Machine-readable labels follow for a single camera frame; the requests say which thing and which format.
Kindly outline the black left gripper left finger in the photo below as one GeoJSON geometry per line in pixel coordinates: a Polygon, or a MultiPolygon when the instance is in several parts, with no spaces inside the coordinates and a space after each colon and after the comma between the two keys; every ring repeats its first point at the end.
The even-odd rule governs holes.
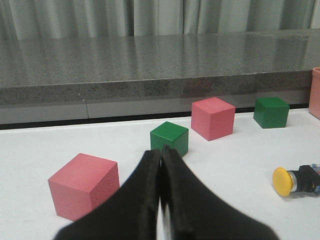
{"type": "Polygon", "coordinates": [[[125,183],[92,212],[62,228],[57,240],[155,240],[161,152],[147,150],[125,183]]]}

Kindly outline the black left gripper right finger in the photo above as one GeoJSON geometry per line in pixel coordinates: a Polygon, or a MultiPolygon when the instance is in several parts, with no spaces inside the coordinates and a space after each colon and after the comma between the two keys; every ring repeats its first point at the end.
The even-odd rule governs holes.
{"type": "Polygon", "coordinates": [[[162,148],[160,199],[168,240],[277,240],[266,224],[230,206],[189,169],[176,149],[162,148]]]}

